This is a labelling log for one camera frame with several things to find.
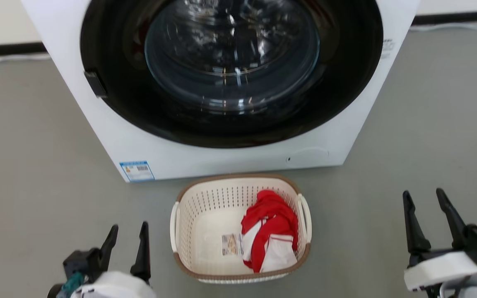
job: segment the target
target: white cloth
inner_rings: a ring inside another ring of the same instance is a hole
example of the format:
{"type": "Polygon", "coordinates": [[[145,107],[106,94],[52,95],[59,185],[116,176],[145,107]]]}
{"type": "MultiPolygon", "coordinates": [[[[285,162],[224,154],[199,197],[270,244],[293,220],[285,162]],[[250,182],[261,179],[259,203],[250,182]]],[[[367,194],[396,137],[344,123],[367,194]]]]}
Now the white cloth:
{"type": "Polygon", "coordinates": [[[246,234],[242,235],[242,259],[246,262],[251,262],[251,248],[253,247],[253,240],[255,236],[266,223],[266,219],[258,221],[253,228],[251,228],[246,234]]]}
{"type": "MultiPolygon", "coordinates": [[[[242,259],[251,262],[251,249],[255,236],[266,223],[263,219],[253,226],[246,234],[242,235],[242,259]]],[[[296,255],[292,249],[294,238],[290,235],[271,234],[270,239],[265,243],[265,259],[261,266],[261,272],[269,272],[286,269],[297,263],[296,255]]]]}
{"type": "Polygon", "coordinates": [[[265,244],[266,255],[261,272],[286,269],[297,263],[292,249],[293,240],[290,235],[271,234],[270,240],[265,244]]]}

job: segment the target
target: white wall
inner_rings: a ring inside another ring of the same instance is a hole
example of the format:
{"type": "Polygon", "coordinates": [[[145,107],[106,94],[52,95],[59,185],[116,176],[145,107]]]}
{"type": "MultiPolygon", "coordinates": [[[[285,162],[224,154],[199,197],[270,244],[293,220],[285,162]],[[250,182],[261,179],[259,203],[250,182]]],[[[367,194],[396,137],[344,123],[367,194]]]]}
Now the white wall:
{"type": "MultiPolygon", "coordinates": [[[[418,14],[468,11],[477,11],[477,0],[422,0],[418,14]]],[[[37,41],[40,36],[19,0],[0,0],[0,45],[37,41]]]]}
{"type": "Polygon", "coordinates": [[[19,0],[0,0],[0,45],[40,41],[19,0]]]}
{"type": "Polygon", "coordinates": [[[477,0],[421,0],[417,14],[445,14],[477,11],[477,0]]]}

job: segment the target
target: floor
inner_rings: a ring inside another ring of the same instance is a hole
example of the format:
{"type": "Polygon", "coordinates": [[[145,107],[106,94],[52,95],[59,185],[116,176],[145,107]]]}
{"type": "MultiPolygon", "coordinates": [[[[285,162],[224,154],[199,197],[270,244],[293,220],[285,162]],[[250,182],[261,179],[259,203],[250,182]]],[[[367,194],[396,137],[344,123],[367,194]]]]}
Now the floor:
{"type": "Polygon", "coordinates": [[[0,297],[46,296],[64,258],[100,246],[113,224],[110,269],[127,272],[142,221],[161,298],[422,297],[403,281],[401,194],[434,248],[452,241],[435,188],[477,223],[477,31],[409,33],[346,164],[280,173],[312,210],[307,262],[268,283],[199,283],[174,262],[168,229],[192,179],[125,183],[51,61],[0,64],[0,297]]]}

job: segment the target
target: blue sticker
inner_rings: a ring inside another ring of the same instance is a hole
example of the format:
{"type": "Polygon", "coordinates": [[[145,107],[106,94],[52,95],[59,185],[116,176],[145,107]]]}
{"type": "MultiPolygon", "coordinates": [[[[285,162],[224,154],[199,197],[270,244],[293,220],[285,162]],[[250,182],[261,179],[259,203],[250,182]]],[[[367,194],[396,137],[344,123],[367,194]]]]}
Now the blue sticker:
{"type": "Polygon", "coordinates": [[[146,161],[121,162],[119,164],[130,182],[155,180],[146,161]]]}

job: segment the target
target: label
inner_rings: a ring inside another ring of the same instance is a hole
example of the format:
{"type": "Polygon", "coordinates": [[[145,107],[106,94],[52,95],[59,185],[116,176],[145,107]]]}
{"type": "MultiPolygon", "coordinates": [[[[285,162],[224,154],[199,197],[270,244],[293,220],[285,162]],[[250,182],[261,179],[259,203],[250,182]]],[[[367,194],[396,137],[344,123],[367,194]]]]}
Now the label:
{"type": "Polygon", "coordinates": [[[119,164],[130,182],[155,180],[146,161],[121,162],[119,164]]]}
{"type": "Polygon", "coordinates": [[[384,43],[382,44],[382,55],[380,59],[389,58],[391,55],[391,51],[395,49],[395,42],[392,39],[384,39],[384,43]]]}
{"type": "Polygon", "coordinates": [[[242,256],[242,235],[222,235],[222,256],[242,256]]]}

